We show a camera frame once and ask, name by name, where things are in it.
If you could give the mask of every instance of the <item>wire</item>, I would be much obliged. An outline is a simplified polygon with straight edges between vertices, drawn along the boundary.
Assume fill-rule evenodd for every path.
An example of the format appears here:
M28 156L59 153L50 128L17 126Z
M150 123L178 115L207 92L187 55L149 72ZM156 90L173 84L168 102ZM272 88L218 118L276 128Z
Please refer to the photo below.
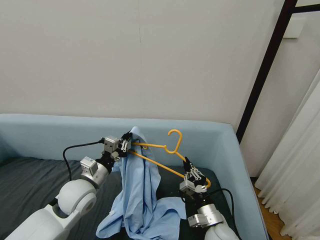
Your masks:
M219 188L217 190L214 190L213 192L210 192L208 193L208 195L205 196L205 198L208 198L210 197L211 195L215 194L215 193L218 193L218 192L222 192L222 191L226 191L229 193L230 195L230 198L231 198L231 212L232 212L232 222L233 222L233 225L234 225L234 229L235 229L235 234L238 236L239 240L242 240L240 235L239 235L239 232L238 232L238 229L237 229L237 225L236 225L236 219L235 219L235 203L234 203L234 197L232 196L232 193L229 189L226 189L226 188Z
M89 145L95 145L95 144L103 144L104 143L104 139L102 138L99 141L94 141L94 142L89 142L89 143L85 143L85 144L79 144L79 145L73 145L73 146L68 146L65 150L63 150L62 156L65 162L66 167L68 168L68 172L69 172L69 181L72 180L72 174L71 174L71 169L70 169L70 165L68 163L68 160L66 158L66 151L68 149L73 149L73 148L78 148L78 147L84 147L84 146L89 146Z

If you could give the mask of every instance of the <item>light blue shirt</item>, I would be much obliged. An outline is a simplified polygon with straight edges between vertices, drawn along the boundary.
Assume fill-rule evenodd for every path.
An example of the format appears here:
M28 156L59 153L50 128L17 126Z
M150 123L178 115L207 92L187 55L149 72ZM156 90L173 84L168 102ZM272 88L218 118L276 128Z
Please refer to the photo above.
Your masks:
M131 132L133 142L146 142L138 127L132 128ZM138 154L154 159L150 148L132 148ZM125 227L128 236L134 240L177 240L180 219L186 219L185 204L179 197L157 201L156 191L161 180L158 167L128 154L114 164L112 171L121 172L122 191L115 198L109 215L99 224L96 236L108 238Z

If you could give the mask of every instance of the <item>white curtain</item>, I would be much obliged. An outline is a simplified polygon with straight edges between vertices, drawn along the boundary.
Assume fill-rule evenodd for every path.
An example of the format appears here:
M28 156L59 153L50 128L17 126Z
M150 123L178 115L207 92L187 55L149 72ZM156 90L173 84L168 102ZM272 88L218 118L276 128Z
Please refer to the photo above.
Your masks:
M255 186L282 235L320 240L320 70Z

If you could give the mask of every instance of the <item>plastic clothes hanger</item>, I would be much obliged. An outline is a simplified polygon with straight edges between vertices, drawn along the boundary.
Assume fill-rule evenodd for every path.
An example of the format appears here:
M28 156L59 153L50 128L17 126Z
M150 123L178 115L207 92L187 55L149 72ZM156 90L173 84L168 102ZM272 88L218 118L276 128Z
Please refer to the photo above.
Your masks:
M170 136L172 133L178 133L178 134L179 134L178 142L177 142L177 144L176 144L176 146L175 146L175 149L174 149L173 151L168 150L167 145L158 145L158 144L150 144L150 143L139 143L139 142L132 142L131 144L132 144L132 145L135 145L135 146L141 146L141 147L143 147L144 149L147 149L148 147L164 149L168 154L175 154L175 155L177 155L180 159L182 159L184 162L186 162L185 157L183 157L183 156L178 152L178 149L179 149L179 147L180 147L180 144L181 144L181 141L182 141L182 138L183 138L183 134L182 134L182 132L180 132L180 131L177 130L177 129L171 129L171 130L168 132L168 136ZM131 154L136 155L136 156L138 156L138 157L140 157L140 158L142 158L142 159L145 159L145 160L147 160L147 161L149 161L149 162L151 162L151 163L153 163L153 164L156 164L156 165L158 165L159 167L161 167L161 168L163 168L163 169L165 169L165 170L167 170L167 171L169 171L169 172L171 172L171 173L173 173L173 174L175 174L175 175L178 175L179 177L181 177L181 178L183 178L183 179L185 178L185 176L184 176L183 174L181 174L181 173L179 173L179 172L177 172L177 171L175 171L175 170L173 170L173 169L171 169L171 168L169 168L169 167L167 167L167 166L165 166L165 165L162 165L161 163L158 163L157 161L154 161L154 160L152 160L152 159L150 159L150 158L148 158L148 157L146 157L146 156L143 156L143 155L141 155L141 154L138 154L138 153L136 153L135 151L132 151L132 150L129 150L128 152L130 152ZM206 188L210 188L211 182L210 182L210 180L209 180L208 178L206 178L206 182L207 182Z

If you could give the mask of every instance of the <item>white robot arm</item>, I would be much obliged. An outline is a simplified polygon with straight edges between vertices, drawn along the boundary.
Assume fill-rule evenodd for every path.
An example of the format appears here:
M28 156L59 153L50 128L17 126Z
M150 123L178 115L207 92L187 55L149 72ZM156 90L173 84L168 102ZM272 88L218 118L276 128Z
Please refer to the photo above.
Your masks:
M95 160L85 157L83 163L99 165L99 179L108 175L107 169ZM65 240L70 230L96 203L96 188L88 180L67 182L56 198L44 208L31 214L6 240Z
M207 193L206 177L185 158L183 163L186 174L184 181L180 183L181 197L191 200L198 206L198 214L188 217L189 226L192 228L208 228L205 240L240 240L234 231L228 226L225 217L216 209Z
M65 240L70 230L96 203L96 192L118 161L130 148L122 138L103 138L104 151L100 159L85 157L80 161L81 179L71 180L44 208L31 214L6 240Z

